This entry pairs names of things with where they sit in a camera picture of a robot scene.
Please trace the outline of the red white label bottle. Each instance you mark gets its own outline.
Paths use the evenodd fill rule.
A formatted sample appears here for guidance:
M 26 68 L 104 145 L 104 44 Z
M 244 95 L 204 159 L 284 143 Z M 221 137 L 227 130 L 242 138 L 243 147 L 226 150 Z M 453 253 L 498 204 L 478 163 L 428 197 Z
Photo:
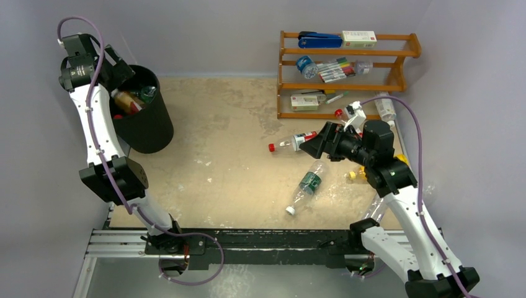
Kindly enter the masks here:
M 316 137 L 316 131 L 294 134 L 277 142 L 268 144 L 271 153 L 295 153 L 300 151 L 300 145 Z

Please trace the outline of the dark green label bottle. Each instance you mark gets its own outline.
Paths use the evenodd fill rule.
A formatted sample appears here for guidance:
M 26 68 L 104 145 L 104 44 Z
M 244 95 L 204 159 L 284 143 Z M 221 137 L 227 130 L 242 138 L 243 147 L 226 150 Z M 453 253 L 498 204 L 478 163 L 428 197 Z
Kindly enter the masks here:
M 311 203 L 327 172 L 328 164 L 325 161 L 316 160 L 310 166 L 293 191 L 291 203 L 285 208 L 288 215 L 297 215 Z

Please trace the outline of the red gold label bottle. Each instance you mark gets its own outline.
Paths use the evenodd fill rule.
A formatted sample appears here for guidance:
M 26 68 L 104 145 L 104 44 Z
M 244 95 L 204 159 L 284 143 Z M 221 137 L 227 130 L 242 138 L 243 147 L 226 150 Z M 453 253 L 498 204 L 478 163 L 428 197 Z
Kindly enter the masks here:
M 146 105 L 141 99 L 128 91 L 118 89 L 111 92 L 115 105 L 128 115 L 139 113 Z

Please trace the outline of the green label plastic bottle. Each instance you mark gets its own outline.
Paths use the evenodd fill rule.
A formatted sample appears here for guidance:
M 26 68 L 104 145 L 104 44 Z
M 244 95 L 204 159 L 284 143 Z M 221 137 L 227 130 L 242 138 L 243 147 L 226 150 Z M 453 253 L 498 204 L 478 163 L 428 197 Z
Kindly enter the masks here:
M 156 86 L 145 86 L 141 89 L 140 91 L 140 99 L 146 103 L 146 104 L 150 104 L 153 99 L 155 98 L 156 96 L 156 92 L 157 92 L 157 87 Z

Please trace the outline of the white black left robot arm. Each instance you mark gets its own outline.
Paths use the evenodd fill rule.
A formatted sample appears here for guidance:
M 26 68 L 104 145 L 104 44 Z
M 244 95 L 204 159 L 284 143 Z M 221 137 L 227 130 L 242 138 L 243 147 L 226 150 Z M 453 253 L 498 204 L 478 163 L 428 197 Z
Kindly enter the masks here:
M 127 157 L 118 141 L 110 111 L 113 96 L 132 79 L 134 69 L 110 46 L 91 34 L 59 38 L 67 52 L 59 82 L 76 106 L 86 139 L 87 166 L 81 181 L 104 202 L 122 205 L 148 230 L 148 241 L 170 254 L 183 250 L 177 221 L 148 192 L 143 167 Z

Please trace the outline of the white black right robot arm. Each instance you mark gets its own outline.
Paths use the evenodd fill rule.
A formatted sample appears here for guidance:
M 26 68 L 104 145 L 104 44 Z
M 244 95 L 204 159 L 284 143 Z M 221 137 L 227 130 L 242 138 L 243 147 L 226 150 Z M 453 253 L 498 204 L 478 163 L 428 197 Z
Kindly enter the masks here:
M 469 297 L 480 281 L 447 245 L 431 219 L 410 167 L 395 157 L 394 134 L 382 120 L 367 121 L 359 135 L 351 126 L 327 122 L 300 149 L 319 159 L 348 159 L 364 167 L 369 185 L 398 219 L 411 250 L 400 245 L 371 218 L 349 227 L 350 248 L 379 257 L 404 282 L 408 297 Z

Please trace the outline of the clear bottle under right arm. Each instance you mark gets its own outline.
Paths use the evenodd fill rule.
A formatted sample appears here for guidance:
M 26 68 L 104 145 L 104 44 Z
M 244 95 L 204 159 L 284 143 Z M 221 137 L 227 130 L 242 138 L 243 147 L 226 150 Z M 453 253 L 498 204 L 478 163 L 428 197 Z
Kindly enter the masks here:
M 385 198 L 380 197 L 378 194 L 376 194 L 373 197 L 370 205 L 363 212 L 361 219 L 364 220 L 371 218 L 376 222 L 380 223 L 383 217 L 385 216 L 387 210 L 388 205 L 385 201 Z

